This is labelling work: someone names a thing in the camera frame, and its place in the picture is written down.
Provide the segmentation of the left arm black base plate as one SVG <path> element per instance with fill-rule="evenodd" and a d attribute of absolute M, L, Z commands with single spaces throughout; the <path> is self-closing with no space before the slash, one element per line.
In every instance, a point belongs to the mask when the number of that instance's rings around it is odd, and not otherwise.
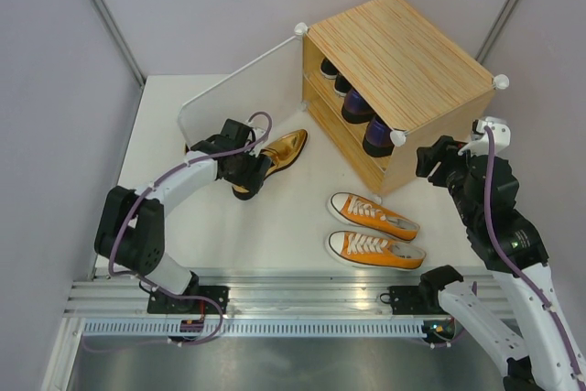
<path fill-rule="evenodd" d="M 227 286 L 199 286 L 200 299 L 175 299 L 159 291 L 151 292 L 146 312 L 153 315 L 220 315 L 229 302 Z"/>

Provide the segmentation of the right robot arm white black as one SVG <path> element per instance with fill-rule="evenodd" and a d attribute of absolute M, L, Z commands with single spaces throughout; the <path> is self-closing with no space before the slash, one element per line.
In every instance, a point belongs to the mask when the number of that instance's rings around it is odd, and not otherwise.
<path fill-rule="evenodd" d="M 512 331 L 473 294 L 452 266 L 420 278 L 418 303 L 429 313 L 445 311 L 489 355 L 507 390 L 582 390 L 585 358 L 566 327 L 553 288 L 548 253 L 536 227 L 515 207 L 519 182 L 509 162 L 488 151 L 441 136 L 417 150 L 416 174 L 447 189 L 472 250 L 483 261 L 512 307 Z"/>

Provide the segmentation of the purple loafer shoe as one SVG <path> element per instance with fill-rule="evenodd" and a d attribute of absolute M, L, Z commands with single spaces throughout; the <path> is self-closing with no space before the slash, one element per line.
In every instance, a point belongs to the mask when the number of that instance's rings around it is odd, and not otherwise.
<path fill-rule="evenodd" d="M 374 116 L 375 111 L 370 104 L 351 88 L 344 97 L 342 118 L 349 124 L 358 125 L 369 122 Z"/>
<path fill-rule="evenodd" d="M 395 148 L 391 140 L 392 130 L 375 115 L 368 123 L 363 138 L 363 150 L 370 157 L 391 156 Z"/>

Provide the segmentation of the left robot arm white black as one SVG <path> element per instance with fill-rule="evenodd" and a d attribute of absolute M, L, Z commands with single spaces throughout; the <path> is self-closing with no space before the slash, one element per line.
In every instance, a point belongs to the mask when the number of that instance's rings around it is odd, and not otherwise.
<path fill-rule="evenodd" d="M 167 216 L 196 191 L 217 180 L 241 187 L 251 195 L 262 188 L 271 161 L 261 149 L 271 129 L 251 119 L 224 122 L 220 133 L 190 147 L 180 163 L 136 189 L 116 186 L 105 200 L 94 241 L 108 260 L 111 276 L 135 276 L 180 313 L 197 309 L 198 276 L 166 251 Z"/>

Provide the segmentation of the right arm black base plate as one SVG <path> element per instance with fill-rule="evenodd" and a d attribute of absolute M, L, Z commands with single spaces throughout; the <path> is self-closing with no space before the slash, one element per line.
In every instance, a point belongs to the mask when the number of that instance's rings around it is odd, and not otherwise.
<path fill-rule="evenodd" d="M 390 286 L 379 295 L 379 299 L 397 316 L 429 313 L 428 305 L 419 292 L 418 286 Z"/>

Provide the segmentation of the gold heeled shoe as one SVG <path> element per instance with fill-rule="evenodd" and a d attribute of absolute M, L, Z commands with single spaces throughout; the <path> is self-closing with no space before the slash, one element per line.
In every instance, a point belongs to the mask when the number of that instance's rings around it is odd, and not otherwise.
<path fill-rule="evenodd" d="M 299 129 L 271 142 L 257 156 L 247 156 L 244 175 L 232 186 L 233 195 L 241 201 L 252 199 L 270 176 L 290 168 L 298 160 L 308 140 L 308 131 Z"/>

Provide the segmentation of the black canvas sneaker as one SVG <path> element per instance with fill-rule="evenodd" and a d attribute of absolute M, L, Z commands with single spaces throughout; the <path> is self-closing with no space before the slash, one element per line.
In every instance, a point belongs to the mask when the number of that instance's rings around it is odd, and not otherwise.
<path fill-rule="evenodd" d="M 327 80 L 335 80 L 339 70 L 328 58 L 323 58 L 320 63 L 320 74 Z"/>
<path fill-rule="evenodd" d="M 348 82 L 348 80 L 343 75 L 338 73 L 334 81 L 334 92 L 338 96 L 345 97 L 351 89 L 352 85 Z"/>

